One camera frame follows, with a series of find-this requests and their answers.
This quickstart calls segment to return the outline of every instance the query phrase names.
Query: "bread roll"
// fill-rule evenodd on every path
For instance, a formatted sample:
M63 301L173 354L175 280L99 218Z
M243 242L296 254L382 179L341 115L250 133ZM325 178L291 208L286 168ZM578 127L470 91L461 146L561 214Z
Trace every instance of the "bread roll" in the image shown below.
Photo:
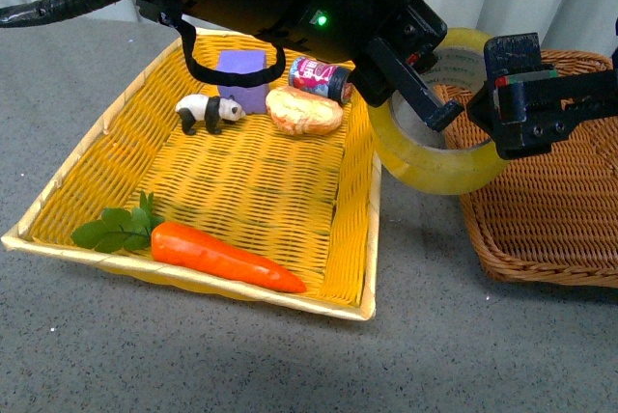
M268 93L267 111L277 127L288 135L325 135L339 127L344 118L344 111L336 101L288 85Z

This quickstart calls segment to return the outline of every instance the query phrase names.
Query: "orange carrot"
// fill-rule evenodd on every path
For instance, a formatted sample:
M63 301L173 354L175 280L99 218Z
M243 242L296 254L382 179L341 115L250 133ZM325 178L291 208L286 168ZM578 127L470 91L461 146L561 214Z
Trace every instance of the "orange carrot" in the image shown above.
M151 247L157 262L282 292L307 290L297 276L278 263L187 225L161 223L153 230Z

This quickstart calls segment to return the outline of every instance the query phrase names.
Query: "small can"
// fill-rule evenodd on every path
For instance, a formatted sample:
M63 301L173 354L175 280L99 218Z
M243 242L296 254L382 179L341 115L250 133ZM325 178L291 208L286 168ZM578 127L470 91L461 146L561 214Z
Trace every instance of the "small can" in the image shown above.
M304 92L345 104L351 97L351 83L348 81L350 72L341 66L299 57L290 66L288 83Z

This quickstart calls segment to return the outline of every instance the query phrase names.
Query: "purple foam cube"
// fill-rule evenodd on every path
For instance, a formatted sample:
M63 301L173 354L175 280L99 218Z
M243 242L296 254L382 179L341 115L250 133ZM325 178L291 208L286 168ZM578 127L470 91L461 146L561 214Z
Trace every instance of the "purple foam cube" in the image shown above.
M219 55L216 69L222 72L248 73L264 69L267 66L267 54L260 50L227 50ZM235 101L247 114L265 114L267 112L268 84L253 88L223 87L219 85L222 97L234 95Z

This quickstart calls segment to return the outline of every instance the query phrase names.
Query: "toy panda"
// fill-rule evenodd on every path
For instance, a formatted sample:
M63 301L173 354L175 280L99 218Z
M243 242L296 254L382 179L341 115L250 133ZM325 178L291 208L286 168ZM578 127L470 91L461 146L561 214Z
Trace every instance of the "toy panda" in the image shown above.
M242 106L234 101L234 96L185 96L176 105L176 113L183 121L185 135L194 135L193 126L200 121L205 122L208 133L218 135L221 133L221 129L217 127L219 121L234 124L246 116Z

